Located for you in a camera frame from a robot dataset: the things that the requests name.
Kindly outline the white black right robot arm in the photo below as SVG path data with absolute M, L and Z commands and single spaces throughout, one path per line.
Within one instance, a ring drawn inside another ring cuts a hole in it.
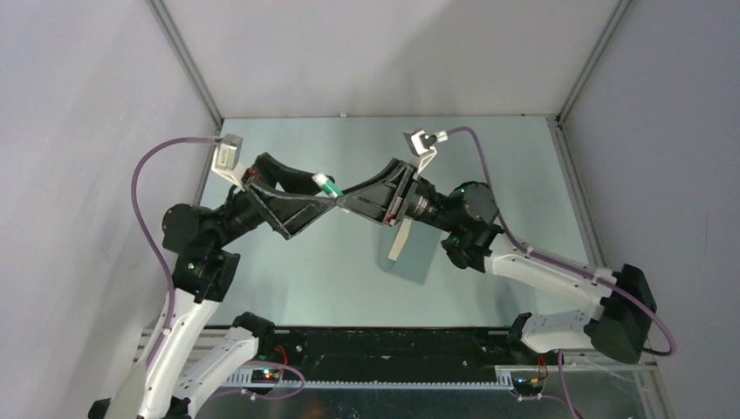
M 457 268 L 510 278 L 573 305 L 570 312 L 517 317 L 507 342 L 517 364 L 581 348 L 636 364 L 647 349 L 656 304 L 644 272 L 630 264 L 618 271 L 578 264 L 527 245 L 506 230 L 485 182 L 464 182 L 444 195 L 414 166 L 393 159 L 375 177 L 346 189 L 337 203 L 380 224 L 414 220 L 446 231 L 441 245 Z

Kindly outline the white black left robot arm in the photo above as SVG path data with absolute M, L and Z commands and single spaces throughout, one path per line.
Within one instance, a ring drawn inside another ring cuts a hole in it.
M 268 154 L 249 167 L 216 163 L 213 169 L 230 181 L 230 191 L 213 209 L 177 204 L 166 211 L 161 248 L 176 261 L 166 269 L 164 306 L 130 375 L 115 396 L 90 407 L 91 418 L 193 418 L 242 364 L 265 363 L 276 352 L 273 324 L 243 313 L 219 344 L 194 366 L 187 363 L 236 276 L 240 257 L 227 246 L 262 224 L 283 237 L 296 235 L 334 206 L 332 178 Z

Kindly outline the green white glue stick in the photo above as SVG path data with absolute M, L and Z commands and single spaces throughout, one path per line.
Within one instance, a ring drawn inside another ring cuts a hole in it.
M 343 196 L 343 191 L 328 175 L 324 173 L 316 173 L 312 175 L 312 180 L 325 195 L 331 198 L 339 198 L 340 196 Z

